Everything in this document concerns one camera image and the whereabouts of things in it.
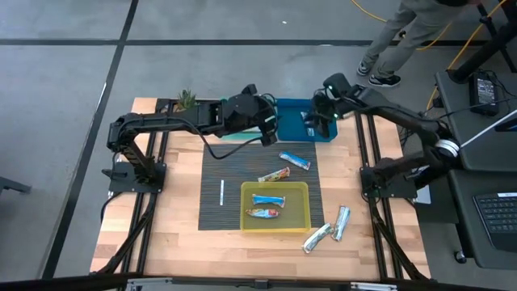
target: blue tray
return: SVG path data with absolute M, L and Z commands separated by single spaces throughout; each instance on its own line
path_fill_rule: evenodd
M 324 138 L 317 133 L 314 133 L 313 137 L 307 135 L 307 129 L 301 119 L 300 112 L 310 110 L 310 99 L 277 99 L 276 101 L 279 116 L 277 132 L 279 140 L 329 142 L 338 135 L 338 127 L 335 121 L 329 125 L 329 138 Z

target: black mat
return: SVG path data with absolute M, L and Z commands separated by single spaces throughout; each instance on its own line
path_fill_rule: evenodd
M 229 152 L 236 145 L 212 145 L 215 154 Z M 308 171 L 279 158 L 287 151 L 311 162 Z M 199 230 L 239 230 L 241 184 L 255 182 L 282 168 L 289 167 L 291 175 L 283 181 L 306 182 L 309 185 L 310 217 L 312 227 L 324 224 L 322 192 L 317 173 L 316 148 L 313 143 L 276 143 L 268 147 L 247 145 L 228 158 L 216 160 L 204 147 L 201 178 Z M 219 205 L 221 180 L 225 181 L 223 205 Z

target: potted plant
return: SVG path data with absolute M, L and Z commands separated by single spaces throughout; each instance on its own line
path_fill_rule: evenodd
M 176 104 L 174 111 L 180 112 L 188 108 L 192 108 L 197 105 L 195 101 L 195 94 L 190 89 L 182 90 L 178 93 L 178 103 Z

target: keyboard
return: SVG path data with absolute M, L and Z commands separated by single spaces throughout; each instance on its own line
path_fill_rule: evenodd
M 474 202 L 492 245 L 517 252 L 517 193 L 478 195 Z

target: sneaker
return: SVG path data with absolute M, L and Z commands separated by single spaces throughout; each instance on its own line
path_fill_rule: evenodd
M 370 70 L 372 68 L 368 68 L 367 66 L 365 66 L 363 64 L 363 62 L 361 61 L 359 63 L 359 66 L 357 67 L 357 74 L 361 75 L 361 76 L 366 76 L 368 73 L 370 73 Z
M 393 75 L 389 78 L 379 78 L 375 75 L 371 75 L 370 79 L 368 80 L 370 85 L 373 86 L 381 86 L 381 87 L 393 87 L 401 83 L 401 78 L 397 75 Z

